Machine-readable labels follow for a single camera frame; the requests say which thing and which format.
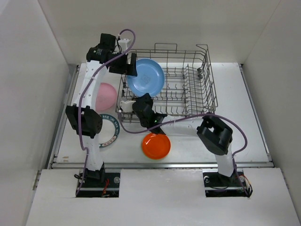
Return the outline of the small orange plate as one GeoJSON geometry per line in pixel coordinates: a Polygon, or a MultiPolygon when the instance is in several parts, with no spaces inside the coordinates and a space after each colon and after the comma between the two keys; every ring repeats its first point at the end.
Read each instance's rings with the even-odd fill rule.
{"type": "Polygon", "coordinates": [[[147,134],[142,141],[142,151],[150,159],[160,160],[165,158],[171,149],[168,136],[162,134],[147,134]]]}

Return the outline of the blue plate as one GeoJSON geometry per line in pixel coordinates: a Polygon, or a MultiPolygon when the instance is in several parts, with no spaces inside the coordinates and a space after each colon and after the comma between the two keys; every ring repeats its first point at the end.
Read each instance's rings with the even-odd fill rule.
{"type": "Polygon", "coordinates": [[[154,60],[143,58],[136,61],[137,76],[127,76],[128,87],[136,97],[148,93],[155,97],[165,84],[162,67],[154,60]]]}

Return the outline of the pink plate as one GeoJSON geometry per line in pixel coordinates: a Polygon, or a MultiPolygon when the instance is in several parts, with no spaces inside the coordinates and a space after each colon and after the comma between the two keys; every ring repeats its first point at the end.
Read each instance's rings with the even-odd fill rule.
{"type": "Polygon", "coordinates": [[[117,91],[116,89],[108,83],[101,83],[97,98],[96,98],[96,111],[104,111],[116,104],[117,101],[117,91]]]}

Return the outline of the white plate teal lettered rim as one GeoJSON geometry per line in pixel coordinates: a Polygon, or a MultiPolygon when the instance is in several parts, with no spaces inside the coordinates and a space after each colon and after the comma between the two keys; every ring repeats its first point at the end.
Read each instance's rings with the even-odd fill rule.
{"type": "Polygon", "coordinates": [[[99,134],[99,148],[105,149],[117,140],[120,125],[118,120],[110,114],[103,113],[100,116],[103,118],[103,126],[99,134]]]}

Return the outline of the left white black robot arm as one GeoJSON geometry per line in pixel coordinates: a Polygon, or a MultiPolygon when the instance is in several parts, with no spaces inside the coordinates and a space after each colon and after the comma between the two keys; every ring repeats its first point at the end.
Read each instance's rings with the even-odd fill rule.
{"type": "Polygon", "coordinates": [[[105,182],[104,160],[98,135],[103,118],[96,112],[96,99],[107,73],[136,76],[136,54],[128,56],[135,38],[122,39],[119,35],[102,33],[100,42],[86,55],[86,70],[78,96],[65,113],[73,130],[79,136],[80,147],[86,153],[83,182],[99,187],[105,182]]]}

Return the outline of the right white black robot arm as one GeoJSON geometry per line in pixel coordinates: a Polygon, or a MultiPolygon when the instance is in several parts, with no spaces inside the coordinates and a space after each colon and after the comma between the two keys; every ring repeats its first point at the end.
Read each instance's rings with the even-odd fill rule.
{"type": "Polygon", "coordinates": [[[206,149],[215,155],[218,180],[229,185],[235,180],[231,142],[233,130],[216,116],[202,116],[201,124],[195,126],[188,117],[175,117],[153,111],[153,99],[147,93],[137,98],[132,109],[142,127],[154,134],[184,135],[198,137],[206,149]]]}

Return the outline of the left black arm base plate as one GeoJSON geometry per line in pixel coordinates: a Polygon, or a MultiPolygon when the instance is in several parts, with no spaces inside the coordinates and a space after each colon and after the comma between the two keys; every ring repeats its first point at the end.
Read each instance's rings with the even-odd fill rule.
{"type": "Polygon", "coordinates": [[[82,187],[81,176],[74,175],[78,180],[75,195],[77,198],[118,198],[119,185],[120,185],[120,172],[107,172],[105,173],[104,181],[96,179],[85,179],[82,187]]]}

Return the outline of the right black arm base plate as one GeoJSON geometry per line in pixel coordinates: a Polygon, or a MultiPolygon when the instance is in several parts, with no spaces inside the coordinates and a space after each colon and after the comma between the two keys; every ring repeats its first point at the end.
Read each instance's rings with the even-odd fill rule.
{"type": "Polygon", "coordinates": [[[203,181],[206,197],[247,197],[253,194],[253,187],[243,174],[234,172],[230,177],[218,172],[204,172],[203,181]]]}

